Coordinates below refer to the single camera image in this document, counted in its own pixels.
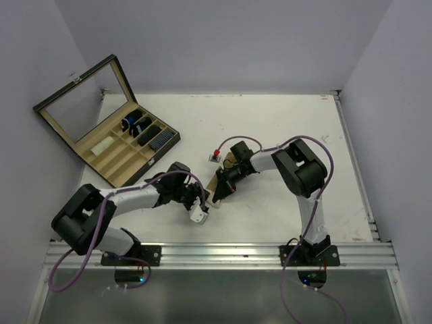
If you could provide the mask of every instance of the corner wall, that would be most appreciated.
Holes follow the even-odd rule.
[[[391,0],[55,0],[86,63],[137,93],[340,89]]]
[[[432,321],[432,2],[394,0],[342,91],[383,240],[417,323]]]
[[[33,112],[86,65],[52,0],[0,4],[0,323],[24,323],[81,162]]]

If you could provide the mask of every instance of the black case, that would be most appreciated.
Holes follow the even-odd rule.
[[[99,72],[112,74],[113,82],[107,82],[107,78],[99,80]],[[124,96],[118,95],[118,106],[101,110],[101,97],[105,93],[121,91]],[[158,125],[162,130],[171,130],[175,134],[157,152],[150,148],[149,143],[144,146],[138,144],[138,139],[145,131],[136,138],[128,130],[122,131],[121,120],[135,109],[142,112],[138,122],[149,117],[153,121],[152,125]],[[96,64],[35,105],[33,110],[44,118],[79,157],[115,188],[134,184],[180,140],[178,131],[138,104],[115,55]],[[112,144],[95,155],[92,149],[108,136],[114,139]]]

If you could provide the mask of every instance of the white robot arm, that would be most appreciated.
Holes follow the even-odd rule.
[[[88,252],[101,216],[102,224],[95,248],[120,256],[135,257],[135,248],[140,245],[138,239],[126,229],[109,227],[109,222],[114,217],[136,209],[156,208],[176,201],[185,206],[193,222],[203,224],[209,215],[209,209],[205,206],[209,193],[201,183],[185,184],[188,174],[190,175],[188,167],[175,162],[167,173],[149,180],[151,184],[143,182],[109,190],[98,190],[91,184],[83,185],[55,216],[51,227],[78,255],[84,255]]]
[[[219,199],[233,194],[236,183],[253,173],[277,169],[288,189],[296,195],[302,220],[302,233],[311,220],[316,202],[317,210],[304,237],[302,249],[307,259],[313,259],[330,247],[330,237],[324,223],[323,203],[317,201],[327,177],[327,169],[321,160],[301,140],[293,141],[288,147],[273,151],[253,153],[244,141],[231,148],[236,159],[232,167],[220,167],[216,171],[217,187],[213,196],[215,203]],[[210,161],[218,160],[213,155]]]

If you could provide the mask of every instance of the display box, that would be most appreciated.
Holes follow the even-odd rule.
[[[117,94],[114,103],[102,105],[106,92]],[[180,140],[178,131],[138,104],[115,55],[33,110],[116,188],[134,184]]]

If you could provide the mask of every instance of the black mounting bracket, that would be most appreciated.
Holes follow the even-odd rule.
[[[151,267],[158,267],[161,263],[162,246],[160,245],[140,245],[136,247],[137,258],[146,261]],[[127,267],[137,265],[136,262],[118,259],[110,254],[102,256],[101,265],[107,267]]]
[[[296,245],[281,245],[279,246],[279,257],[281,259],[281,265],[285,264],[286,258],[291,253]],[[287,267],[320,267],[325,261],[327,261],[328,267],[339,267],[340,259],[339,252],[336,245],[330,245],[322,253],[317,256],[306,259],[301,251],[300,246],[288,263]]]

